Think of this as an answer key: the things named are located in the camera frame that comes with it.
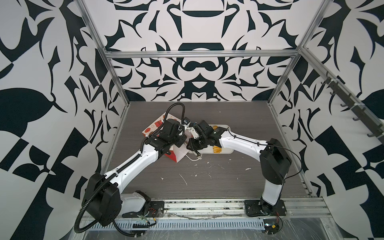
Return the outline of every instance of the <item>dark wooden tabletop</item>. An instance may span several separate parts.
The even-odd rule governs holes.
[[[117,167],[139,148],[149,124],[163,114],[171,102],[132,102],[118,140],[109,169]],[[185,116],[192,121],[205,120],[209,124],[226,124],[232,132],[260,139],[281,136],[272,114],[264,101],[256,102],[186,102]],[[181,118],[181,106],[170,113]],[[288,175],[296,169],[291,166]],[[237,151],[231,154],[204,154],[203,159],[191,161],[184,157],[175,163],[162,156],[145,168],[124,190],[141,190],[151,198],[243,198],[261,197],[265,179],[260,163]],[[298,176],[284,185],[282,197],[306,197]]]

